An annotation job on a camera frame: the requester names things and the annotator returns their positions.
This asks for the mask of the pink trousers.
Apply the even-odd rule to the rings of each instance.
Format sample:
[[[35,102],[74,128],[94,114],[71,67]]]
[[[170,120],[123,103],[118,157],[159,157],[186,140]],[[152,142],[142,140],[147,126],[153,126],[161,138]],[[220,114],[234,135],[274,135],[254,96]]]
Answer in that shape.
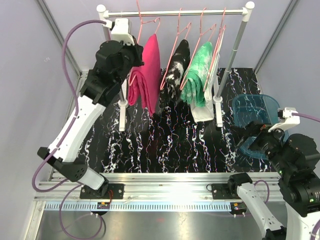
[[[133,106],[138,97],[141,97],[141,106],[147,108],[149,115],[152,116],[156,112],[162,75],[156,34],[151,35],[147,40],[142,52],[142,61],[144,65],[132,68],[129,78],[132,84],[128,87],[127,100],[128,104]]]

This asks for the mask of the black white tie-dye trousers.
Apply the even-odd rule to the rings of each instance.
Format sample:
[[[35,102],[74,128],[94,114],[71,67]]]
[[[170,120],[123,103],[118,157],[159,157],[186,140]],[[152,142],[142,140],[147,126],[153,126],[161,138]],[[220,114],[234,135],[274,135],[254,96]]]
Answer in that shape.
[[[164,88],[159,93],[159,107],[165,108],[170,102],[177,102],[181,95],[180,85],[190,63],[190,46],[183,39],[176,48],[167,73],[164,75]]]

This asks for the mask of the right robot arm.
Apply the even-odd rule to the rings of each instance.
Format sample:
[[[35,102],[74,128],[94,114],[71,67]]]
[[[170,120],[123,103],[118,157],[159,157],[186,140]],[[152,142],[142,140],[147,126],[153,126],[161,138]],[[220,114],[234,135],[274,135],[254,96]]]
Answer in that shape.
[[[252,121],[245,127],[232,126],[238,135],[237,147],[250,137],[253,151],[262,151],[271,166],[280,175],[278,186],[287,210],[287,226],[278,221],[256,193],[247,173],[231,175],[227,193],[240,198],[264,240],[318,240],[320,238],[320,178],[314,169],[320,153],[314,140],[295,133],[284,141],[285,132],[280,127]]]

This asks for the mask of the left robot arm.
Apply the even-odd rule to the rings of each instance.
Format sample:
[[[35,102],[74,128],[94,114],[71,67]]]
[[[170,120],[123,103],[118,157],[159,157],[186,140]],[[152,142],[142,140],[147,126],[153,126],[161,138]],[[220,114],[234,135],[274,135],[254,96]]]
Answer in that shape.
[[[98,199],[107,196],[109,181],[87,164],[80,163],[79,148],[92,125],[122,91],[122,84],[133,67],[143,65],[143,47],[134,36],[121,36],[102,43],[95,54],[96,62],[77,97],[73,115],[48,147],[37,154],[67,180],[90,188]]]

